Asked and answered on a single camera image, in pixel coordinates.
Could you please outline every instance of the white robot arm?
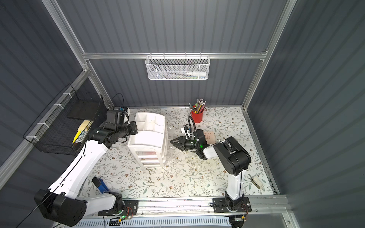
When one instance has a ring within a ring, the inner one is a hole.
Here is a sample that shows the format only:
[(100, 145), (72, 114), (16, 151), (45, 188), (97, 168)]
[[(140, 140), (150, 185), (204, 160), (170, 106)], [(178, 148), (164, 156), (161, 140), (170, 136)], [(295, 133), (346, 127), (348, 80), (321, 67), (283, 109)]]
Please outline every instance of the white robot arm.
[[(218, 157), (214, 145), (205, 148), (203, 150), (203, 153), (208, 159)], [(234, 174), (228, 174), (228, 186), (226, 192), (231, 199), (237, 200), (239, 197), (242, 197), (244, 195), (242, 182), (245, 174), (245, 169), (238, 173), (238, 175), (236, 176)]]
[(48, 188), (39, 190), (34, 200), (46, 219), (76, 225), (84, 216), (103, 211), (119, 212), (124, 208), (119, 193), (78, 198), (78, 192), (96, 162), (119, 138), (137, 134), (136, 122), (129, 122), (127, 112), (107, 112), (107, 120), (88, 134), (88, 140), (65, 172)]

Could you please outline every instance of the gray corrugated wall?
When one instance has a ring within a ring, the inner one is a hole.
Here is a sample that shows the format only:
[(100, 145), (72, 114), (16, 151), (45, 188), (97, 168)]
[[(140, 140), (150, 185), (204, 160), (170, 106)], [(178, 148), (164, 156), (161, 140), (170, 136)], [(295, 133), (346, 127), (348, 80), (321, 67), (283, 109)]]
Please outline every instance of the gray corrugated wall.
[[(40, 0), (0, 1), (1, 164), (44, 107), (82, 71)], [(14, 228), (68, 167), (72, 156), (33, 149), (0, 191), (0, 226)], [(50, 227), (38, 210), (21, 227)]]
[(86, 52), (265, 51), (285, 0), (58, 1)]
[[(111, 97), (122, 93), (126, 106), (186, 106), (197, 97), (208, 104), (241, 105), (259, 59), (211, 60), (208, 80), (149, 80), (145, 61), (92, 59), (103, 85)], [(113, 99), (121, 106), (120, 96)]]
[(362, 227), (365, 1), (299, 1), (248, 113), (302, 228)]
[[(262, 52), (285, 0), (58, 1), (86, 52)], [(128, 106), (241, 105), (259, 60), (212, 60), (208, 80), (151, 81), (143, 60), (91, 60)], [(121, 105), (116, 97), (116, 105)]]
[(0, 1), (0, 164), (82, 70), (44, 10), (41, 1)]

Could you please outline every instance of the black cable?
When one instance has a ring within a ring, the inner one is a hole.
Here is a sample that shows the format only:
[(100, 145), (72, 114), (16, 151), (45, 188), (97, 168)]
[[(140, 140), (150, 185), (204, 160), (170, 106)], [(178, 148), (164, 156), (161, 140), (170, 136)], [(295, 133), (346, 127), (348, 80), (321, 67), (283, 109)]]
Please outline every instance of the black cable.
[(192, 132), (192, 136), (191, 136), (193, 138), (194, 137), (194, 132), (196, 131), (196, 126), (195, 126), (193, 117), (188, 116), (188, 123), (189, 123), (190, 129), (191, 129), (190, 120), (193, 121), (193, 126), (194, 126), (194, 131)]
[(113, 98), (116, 96), (116, 95), (118, 95), (118, 94), (120, 94), (121, 96), (122, 96), (122, 99), (123, 99), (123, 110), (124, 110), (124, 97), (123, 97), (123, 94), (121, 94), (121, 93), (116, 93), (113, 97), (112, 97), (112, 99), (110, 100), (110, 101), (113, 101)]
[(103, 215), (103, 220), (104, 220), (104, 227), (107, 228), (107, 226), (105, 225), (105, 218), (104, 218), (104, 215)]
[(55, 227), (57, 227), (57, 226), (59, 226), (59, 225), (61, 225), (62, 223), (58, 223), (57, 225), (55, 225), (54, 227), (51, 227), (51, 228), (55, 228)]
[(191, 139), (191, 136), (192, 136), (192, 134), (188, 134), (188, 132), (187, 132), (187, 128), (189, 128), (190, 129), (190, 133), (192, 133), (191, 132), (191, 125), (190, 125), (190, 123), (189, 123), (189, 126), (187, 125), (187, 124), (185, 124), (185, 126), (184, 126), (184, 131), (185, 131), (185, 135), (186, 135), (186, 137), (188, 138), (188, 139)]
[(191, 120), (191, 121), (193, 121), (194, 131), (196, 131), (196, 126), (195, 126), (195, 123), (194, 123), (194, 119), (193, 119), (193, 117), (188, 116), (188, 122), (189, 122), (189, 126), (190, 126), (190, 128), (191, 128), (190, 120)]
[(54, 191), (57, 190), (57, 188), (59, 187), (59, 185), (53, 190), (53, 192), (51, 192), (51, 194), (49, 194), (40, 204), (38, 204), (25, 218), (23, 218), (23, 220), (16, 226), (16, 228), (18, 228), (20, 226), (20, 224), (22, 224), (22, 222), (28, 217), (30, 216), (30, 214), (35, 211), (42, 203), (44, 203), (48, 197), (50, 197), (52, 195), (52, 193), (54, 193)]
[(209, 206), (211, 206), (212, 208), (215, 207), (215, 206), (219, 207), (218, 204), (216, 204), (216, 203), (210, 203)]
[(119, 225), (120, 222), (121, 222), (121, 221), (119, 222), (119, 220), (123, 221), (125, 219), (121, 219), (120, 217), (111, 218), (111, 219), (109, 219), (109, 226), (111, 226), (111, 225)]
[[(82, 154), (85, 154), (85, 150), (86, 150), (86, 142), (87, 141), (85, 141), (85, 148), (84, 148), (84, 152), (82, 153)], [(78, 162), (81, 160), (81, 158), (82, 157), (80, 157), (80, 159), (77, 161), (77, 163), (74, 165), (74, 167), (69, 171), (69, 173), (65, 176), (65, 178), (61, 181), (61, 183), (66, 179), (66, 177), (72, 172), (72, 170), (76, 167), (76, 165), (78, 164)], [(18, 228), (19, 226), (20, 226), (20, 224), (22, 224), (22, 222), (28, 217), (28, 216), (30, 216), (30, 214), (33, 212), (33, 211), (35, 211), (42, 203), (44, 203), (47, 199), (48, 199), (48, 197), (50, 197), (51, 195), (52, 195), (52, 193), (54, 193), (56, 190), (57, 190), (57, 188), (60, 186), (60, 185), (58, 185), (54, 190), (53, 190), (53, 192), (51, 192), (51, 194), (49, 194), (40, 204), (38, 204), (38, 206), (36, 206), (17, 226), (16, 226), (16, 228)]]

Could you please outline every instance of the floral tablecloth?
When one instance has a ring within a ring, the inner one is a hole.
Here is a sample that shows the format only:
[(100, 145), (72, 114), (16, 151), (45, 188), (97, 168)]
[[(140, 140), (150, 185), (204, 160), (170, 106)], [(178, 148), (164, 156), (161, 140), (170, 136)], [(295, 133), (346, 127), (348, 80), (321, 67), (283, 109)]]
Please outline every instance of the floral tablecloth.
[[(131, 109), (131, 120), (137, 112), (153, 112), (164, 115), (173, 137), (182, 136), (180, 128), (187, 123), (188, 108)], [(252, 162), (244, 178), (246, 195), (273, 194), (264, 167), (247, 127), (240, 107), (213, 107), (203, 113), (203, 121), (196, 127), (212, 131), (216, 141), (233, 136), (251, 155)], [(258, 176), (264, 186), (258, 189), (251, 182)], [(165, 167), (140, 167), (127, 147), (127, 143), (114, 144), (97, 162), (88, 175), (80, 196), (99, 195), (91, 179), (104, 180), (111, 191), (124, 198), (221, 196), (227, 187), (228, 173), (220, 160), (202, 160), (190, 151), (173, 147)]]

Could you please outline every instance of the cable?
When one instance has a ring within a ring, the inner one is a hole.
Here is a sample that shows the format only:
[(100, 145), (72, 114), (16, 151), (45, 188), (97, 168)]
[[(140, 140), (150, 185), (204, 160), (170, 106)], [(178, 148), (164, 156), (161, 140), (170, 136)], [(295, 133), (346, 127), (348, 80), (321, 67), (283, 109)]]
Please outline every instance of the cable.
[(186, 137), (187, 137), (188, 139), (191, 139), (192, 134), (188, 134), (187, 128), (189, 128), (189, 129), (190, 129), (190, 131), (191, 131), (191, 126), (188, 126), (187, 124), (185, 124), (185, 126), (184, 126), (184, 131), (185, 131), (185, 135), (186, 135)]
[[(192, 138), (194, 137), (194, 132), (196, 131), (196, 126), (195, 126), (195, 123), (194, 123), (194, 119), (193, 117), (191, 116), (188, 116), (188, 123), (189, 123), (189, 126), (190, 126), (190, 129), (191, 129), (191, 123), (190, 123), (190, 120), (193, 121), (193, 126), (194, 126), (194, 131), (192, 132)], [(198, 143), (195, 144), (195, 150), (197, 150), (198, 148)]]
[[(84, 152), (82, 153), (82, 154), (85, 154), (85, 150), (86, 150), (86, 142), (87, 141), (85, 141), (85, 147), (84, 147)], [(65, 176), (65, 178), (61, 181), (61, 183), (62, 182), (64, 182), (64, 180), (66, 179), (66, 177), (72, 172), (72, 170), (76, 167), (76, 165), (78, 164), (78, 162), (81, 160), (81, 158), (82, 157), (80, 157), (80, 159), (77, 161), (77, 163), (74, 165), (74, 167), (69, 171), (69, 173)], [(20, 224), (22, 224), (22, 222), (28, 217), (28, 216), (30, 216), (30, 214), (33, 212), (33, 211), (35, 211), (42, 203), (44, 203), (47, 199), (48, 199), (48, 197), (50, 197), (51, 195), (52, 195), (52, 193), (54, 193), (56, 190), (57, 190), (57, 188), (61, 185), (61, 183), (59, 183), (59, 185), (53, 190), (53, 192), (51, 192), (51, 194), (49, 194), (40, 204), (38, 204), (15, 228), (18, 228), (19, 226), (20, 226)]]
[(218, 204), (216, 204), (216, 203), (210, 203), (209, 206), (211, 206), (212, 208), (213, 207), (219, 207)]
[(189, 126), (190, 126), (190, 129), (191, 129), (190, 120), (191, 120), (191, 121), (193, 121), (194, 131), (196, 131), (196, 126), (195, 126), (195, 123), (194, 123), (194, 119), (193, 119), (193, 117), (188, 116), (188, 122), (189, 122)]
[(119, 223), (121, 221), (123, 221), (125, 219), (121, 219), (120, 217), (115, 217), (115, 218), (111, 218), (109, 219), (109, 226), (112, 226), (112, 225), (119, 225)]
[(19, 226), (20, 226), (20, 224), (22, 224), (22, 222), (28, 217), (28, 216), (30, 216), (30, 214), (33, 212), (33, 211), (35, 211), (42, 203), (44, 203), (44, 201), (46, 201), (51, 195), (52, 195), (52, 193), (54, 193), (54, 191), (56, 191), (57, 190), (57, 188), (55, 188), (54, 190), (53, 190), (53, 192), (51, 192), (51, 194), (49, 194), (40, 204), (38, 204), (25, 218), (23, 218), (23, 220), (16, 226), (16, 228), (18, 228)]
[(127, 213), (126, 219), (128, 218), (128, 215), (129, 215), (129, 208), (127, 207), (127, 209), (128, 209), (128, 213)]
[(129, 212), (129, 209), (131, 209), (131, 218), (133, 217), (133, 211), (132, 211), (132, 208), (129, 208), (129, 207), (127, 207), (128, 208), (128, 212)]
[(248, 210), (248, 207), (247, 207), (247, 210), (246, 210), (246, 208), (244, 207), (244, 205), (245, 206), (247, 206), (246, 204), (241, 204), (242, 205), (242, 207), (243, 207), (243, 209), (245, 210), (245, 212), (246, 212), (246, 220), (249, 218), (249, 210)]
[(104, 220), (104, 228), (107, 228), (107, 226), (105, 225), (105, 218), (104, 218), (104, 215), (103, 215), (103, 220)]
[(120, 94), (120, 95), (122, 96), (122, 99), (123, 99), (123, 107), (124, 107), (124, 97), (123, 97), (123, 94), (121, 94), (121, 93), (116, 93), (116, 94), (112, 97), (112, 99), (110, 100), (110, 102), (112, 102), (112, 101), (113, 101), (113, 98), (114, 98), (116, 95), (118, 95), (118, 94)]
[(62, 223), (58, 223), (57, 225), (55, 225), (54, 227), (51, 227), (51, 228), (55, 228), (55, 227), (57, 227), (57, 226), (59, 226), (59, 225), (61, 225)]

